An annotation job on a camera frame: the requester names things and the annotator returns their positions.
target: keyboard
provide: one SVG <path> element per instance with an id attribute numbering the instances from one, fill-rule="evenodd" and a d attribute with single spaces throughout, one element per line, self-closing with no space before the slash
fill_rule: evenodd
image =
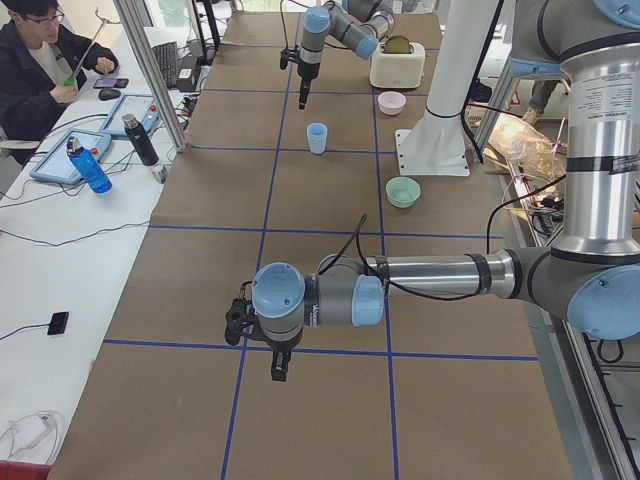
<path id="1" fill-rule="evenodd" d="M 178 44 L 167 42 L 151 47 L 167 88 L 175 88 L 178 76 Z"/>

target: tablet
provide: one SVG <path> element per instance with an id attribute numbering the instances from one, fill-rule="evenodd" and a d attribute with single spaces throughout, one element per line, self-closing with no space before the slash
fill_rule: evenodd
<path id="1" fill-rule="evenodd" d="M 29 175 L 44 182 L 56 182 L 63 185 L 79 183 L 82 176 L 67 155 L 67 139 L 72 135 L 76 136 L 87 150 L 95 149 L 93 156 L 98 162 L 111 147 L 111 135 L 107 133 L 71 129 L 33 167 Z"/>
<path id="2" fill-rule="evenodd" d="M 151 95 L 125 93 L 118 98 L 107 119 L 100 127 L 100 131 L 113 137 L 126 137 L 122 116 L 127 113 L 133 114 L 144 126 L 147 133 L 151 132 L 160 118 L 158 107 L 156 107 Z"/>

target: person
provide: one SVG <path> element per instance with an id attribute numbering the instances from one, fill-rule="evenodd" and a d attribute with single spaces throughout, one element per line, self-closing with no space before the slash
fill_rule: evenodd
<path id="1" fill-rule="evenodd" d="M 91 45 L 60 25 L 58 0 L 1 0 L 10 21 L 0 30 L 0 127 L 11 140 L 42 140 L 87 81 L 82 70 L 65 86 Z M 111 50 L 94 43 L 82 62 L 107 75 L 118 67 Z M 13 150 L 21 165 L 34 150 Z"/>
<path id="2" fill-rule="evenodd" d="M 544 109 L 549 103 L 549 98 L 559 83 L 560 80 L 536 80 L 533 82 L 529 108 L 522 116 L 522 120 L 531 126 L 535 125 L 542 117 Z"/>

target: black water bottle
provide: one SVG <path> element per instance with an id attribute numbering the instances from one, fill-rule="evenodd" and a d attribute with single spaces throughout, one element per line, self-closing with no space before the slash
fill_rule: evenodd
<path id="1" fill-rule="evenodd" d="M 153 145 L 151 145 L 149 135 L 147 135 L 146 130 L 138 119 L 133 114 L 127 113 L 122 116 L 122 121 L 124 122 L 124 131 L 129 140 L 131 140 L 133 148 L 135 148 L 142 163 L 147 167 L 158 163 L 158 154 Z"/>

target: blue tape grid line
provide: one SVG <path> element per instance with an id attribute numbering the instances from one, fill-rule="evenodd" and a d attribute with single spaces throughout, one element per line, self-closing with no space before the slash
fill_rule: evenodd
<path id="1" fill-rule="evenodd" d="M 214 227 L 206 225 L 149 225 L 149 228 L 162 229 L 162 230 L 210 230 L 213 232 L 247 232 L 247 233 L 290 233 L 290 234 L 304 234 L 304 235 L 351 235 L 351 231 L 338 231 L 338 230 L 299 230 L 288 228 L 248 228 L 248 227 Z M 378 236 L 384 235 L 385 237 L 412 237 L 412 238 L 452 238 L 452 239 L 470 239 L 470 240 L 485 240 L 487 237 L 484 234 L 456 234 L 456 233 L 402 233 L 402 232 L 361 232 L 360 236 Z M 502 240 L 502 235 L 491 235 L 491 240 Z"/>
<path id="2" fill-rule="evenodd" d="M 300 30 L 300 19 L 301 15 L 298 15 L 298 21 L 296 23 L 296 34 L 295 40 L 298 39 L 298 32 Z M 282 142 L 282 133 L 284 131 L 284 123 L 285 123 L 285 113 L 287 111 L 287 102 L 289 100 L 289 85 L 291 84 L 291 76 L 292 76 L 293 68 L 289 66 L 289 75 L 287 78 L 287 91 L 284 94 L 284 102 L 282 105 L 282 114 L 280 116 L 280 127 L 278 131 L 278 141 L 276 143 L 275 156 L 273 161 L 273 170 L 271 173 L 271 183 L 269 184 L 269 196 L 267 197 L 267 205 L 264 212 L 264 221 L 262 224 L 262 229 L 260 233 L 260 249 L 258 251 L 258 258 L 256 260 L 256 271 L 260 268 L 260 264 L 262 263 L 262 253 L 264 251 L 264 241 L 267 236 L 267 224 L 269 223 L 269 212 L 271 209 L 271 200 L 273 197 L 273 186 L 275 184 L 276 179 L 276 171 L 278 169 L 278 157 L 280 156 L 280 143 Z M 242 384 L 242 375 L 244 373 L 244 361 L 247 355 L 248 349 L 248 340 L 245 338 L 242 344 L 242 355 L 240 356 L 240 364 L 238 365 L 238 376 L 236 379 L 236 387 L 233 395 L 233 405 L 231 407 L 231 417 L 229 419 L 229 429 L 227 431 L 227 442 L 225 445 L 224 451 L 224 460 L 222 462 L 222 469 L 220 471 L 220 480 L 225 480 L 227 477 L 227 468 L 229 466 L 229 455 L 231 452 L 231 445 L 233 441 L 233 432 L 235 429 L 235 419 L 238 411 L 238 401 L 240 398 L 240 386 Z"/>
<path id="3" fill-rule="evenodd" d="M 298 23 L 296 25 L 296 40 L 299 35 L 300 29 L 300 19 L 302 17 L 298 17 Z M 253 48 L 280 48 L 278 46 L 271 45 L 260 45 L 260 46 L 249 46 L 249 45 L 239 45 L 239 44 L 230 44 L 225 43 L 224 45 L 234 45 L 239 47 L 253 47 Z M 426 49 L 428 51 L 438 51 L 439 49 Z M 334 235 L 350 235 L 352 232 L 336 232 L 336 231 L 314 231 L 314 230 L 286 230 L 286 229 L 268 229 L 268 221 L 269 221 L 269 213 L 271 207 L 271 200 L 273 195 L 273 188 L 275 184 L 276 172 L 278 167 L 279 154 L 281 151 L 306 151 L 304 149 L 292 149 L 292 148 L 280 148 L 282 134 L 284 131 L 284 123 L 285 123 L 285 113 L 286 107 L 288 103 L 288 97 L 290 93 L 297 93 L 297 90 L 291 90 L 291 77 L 292 77 L 292 68 L 289 67 L 289 74 L 287 79 L 287 88 L 285 91 L 280 90 L 240 90 L 240 89 L 216 89 L 216 88 L 205 88 L 203 92 L 245 92 L 245 93 L 284 93 L 284 104 L 282 110 L 282 116 L 280 119 L 280 127 L 278 132 L 278 141 L 276 148 L 224 148 L 224 147 L 207 147 L 207 146 L 193 146 L 194 149 L 199 150 L 231 150 L 231 151 L 273 151 L 275 153 L 273 170 L 271 175 L 271 182 L 269 185 L 269 194 L 267 199 L 267 205 L 265 208 L 264 214 L 264 222 L 261 229 L 252 229 L 252 228 L 233 228 L 233 227 L 194 227 L 194 226 L 163 226 L 163 225 L 152 225 L 150 228 L 174 228 L 174 229 L 190 229 L 190 230 L 214 230 L 214 231 L 237 231 L 237 232 L 255 232 L 260 233 L 260 247 L 258 252 L 256 271 L 260 268 L 262 261 L 262 254 L 264 251 L 264 242 L 267 233 L 304 233 L 304 234 L 334 234 Z M 444 237 L 444 238 L 477 238 L 484 239 L 484 235 L 437 235 L 437 234 L 420 234 L 420 233 L 391 233 L 385 232 L 384 230 L 384 213 L 383 213 L 383 199 L 381 195 L 382 187 L 382 172 L 381 172 L 381 162 L 380 155 L 385 154 L 395 154 L 395 151 L 390 152 L 381 152 L 378 147 L 378 126 L 377 119 L 375 115 L 376 101 L 375 101 L 375 90 L 372 88 L 370 92 L 360 93 L 360 92 L 331 92 L 331 91 L 314 91 L 316 95 L 370 95 L 372 99 L 372 109 L 373 109 L 373 120 L 374 120 L 374 139 L 375 139 L 375 151 L 365 151 L 365 150 L 356 150 L 356 151 L 345 151 L 345 150 L 327 150 L 327 152 L 332 153 L 363 153 L 363 154 L 375 154 L 376 158 L 376 176 L 377 176 L 377 184 L 378 184 L 378 212 L 379 212 L 379 221 L 380 221 L 380 230 L 379 232 L 363 232 L 362 235 L 376 235 L 380 237 L 381 242 L 381 251 L 385 254 L 385 235 L 390 236 L 408 236 L 408 237 Z M 417 93 L 408 93 L 408 96 L 420 96 L 426 97 L 426 94 L 417 94 Z M 492 239 L 500 239 L 501 236 L 492 236 Z M 355 351 L 355 350 L 328 350 L 328 349 L 312 349 L 312 348 L 296 348 L 297 354 L 322 354 L 322 355 L 352 355 L 352 356 L 376 356 L 376 357 L 386 357 L 387 358 L 387 368 L 389 375 L 389 400 L 390 400 L 390 417 L 391 417 L 391 432 L 392 432 L 392 445 L 393 445 L 393 465 L 394 465 L 394 479 L 400 480 L 400 465 L 399 465 L 399 453 L 398 453 L 398 435 L 397 435 L 397 421 L 396 421 L 396 407 L 395 407 L 395 388 L 394 388 L 394 375 L 393 375 L 393 358 L 394 357 L 402 357 L 402 358 L 433 358 L 433 359 L 450 359 L 450 360 L 482 360 L 482 361 L 518 361 L 518 362 L 537 362 L 537 357 L 532 356 L 500 356 L 500 355 L 469 355 L 469 354 L 435 354 L 435 353 L 410 353 L 410 352 L 393 352 L 392 346 L 392 336 L 391 336 L 391 322 L 388 314 L 389 308 L 388 303 L 385 308 L 385 322 L 386 322 L 386 344 L 387 349 L 386 352 L 377 352 L 377 351 Z M 230 345 L 210 345 L 210 344 L 199 344 L 199 343 L 180 343 L 180 342 L 150 342 L 150 341 L 135 341 L 135 340 L 119 340 L 119 339 L 105 339 L 104 343 L 112 344 L 112 345 L 136 345 L 136 346 L 147 346 L 147 347 L 172 347 L 172 348 L 193 348 L 193 349 L 211 349 L 211 350 L 227 350 L 227 351 L 240 351 L 240 362 L 238 365 L 238 374 L 236 377 L 236 384 L 234 389 L 234 398 L 233 404 L 230 412 L 229 418 L 229 426 L 227 430 L 227 440 L 225 444 L 225 453 L 224 460 L 220 471 L 220 480 L 225 480 L 227 476 L 227 470 L 229 466 L 229 458 L 232 448 L 233 442 L 233 433 L 235 429 L 235 421 L 238 413 L 238 402 L 240 397 L 240 388 L 242 385 L 242 376 L 244 373 L 244 364 L 246 359 L 247 351 L 262 351 L 262 352 L 270 352 L 271 349 L 269 347 L 255 347 L 249 346 L 247 339 L 244 339 L 242 346 L 230 346 Z"/>
<path id="4" fill-rule="evenodd" d="M 294 89 L 291 90 L 287 87 L 287 90 L 259 90 L 252 88 L 213 88 L 213 87 L 205 87 L 201 90 L 202 92 L 220 92 L 220 93 L 298 93 L 299 90 Z M 371 92 L 338 92 L 338 91 L 330 91 L 330 90 L 313 90 L 311 93 L 314 95 L 371 95 Z M 405 97 L 425 97 L 427 98 L 426 93 L 415 93 L 415 92 L 403 92 Z"/>
<path id="5" fill-rule="evenodd" d="M 378 182 L 378 217 L 380 219 L 380 251 L 382 255 L 387 254 L 384 240 L 384 207 L 382 204 L 382 163 L 378 145 L 378 117 L 376 116 L 376 95 L 375 89 L 371 88 L 371 113 L 373 115 L 373 139 L 376 149 L 376 178 Z M 398 453 L 398 423 L 396 416 L 396 392 L 393 375 L 393 343 L 391 341 L 391 318 L 389 317 L 389 300 L 384 300 L 384 321 L 387 332 L 387 371 L 389 374 L 389 417 L 391 420 L 391 446 L 393 450 L 393 478 L 400 480 L 400 455 Z"/>
<path id="6" fill-rule="evenodd" d="M 108 345 L 123 345 L 134 347 L 158 347 L 158 348 L 184 348 L 194 350 L 229 350 L 242 352 L 271 352 L 269 347 L 259 347 L 244 345 L 231 346 L 210 343 L 187 343 L 187 342 L 155 342 L 148 340 L 124 340 L 119 338 L 105 338 L 103 343 Z M 298 348 L 294 353 L 305 355 L 347 355 L 352 357 L 395 357 L 395 358 L 433 358 L 440 360 L 476 360 L 487 362 L 537 362 L 537 356 L 531 355 L 474 355 L 458 353 L 421 353 L 421 352 L 385 352 L 376 350 L 341 350 L 325 348 Z"/>
<path id="7" fill-rule="evenodd" d="M 193 148 L 194 150 L 229 150 L 229 151 L 235 151 L 235 152 L 243 152 L 243 151 L 247 151 L 247 152 L 275 152 L 275 151 L 279 151 L 279 152 L 308 152 L 309 149 L 308 148 L 284 148 L 284 147 L 273 147 L 273 148 L 268 148 L 268 147 L 209 147 L 209 146 L 204 146 L 204 145 L 192 145 L 191 148 Z M 369 155 L 373 155 L 373 154 L 382 154 L 382 155 L 395 155 L 395 151 L 382 151 L 382 152 L 376 152 L 374 150 L 331 150 L 331 149 L 327 149 L 325 150 L 326 153 L 359 153 L 359 154 L 369 154 Z"/>

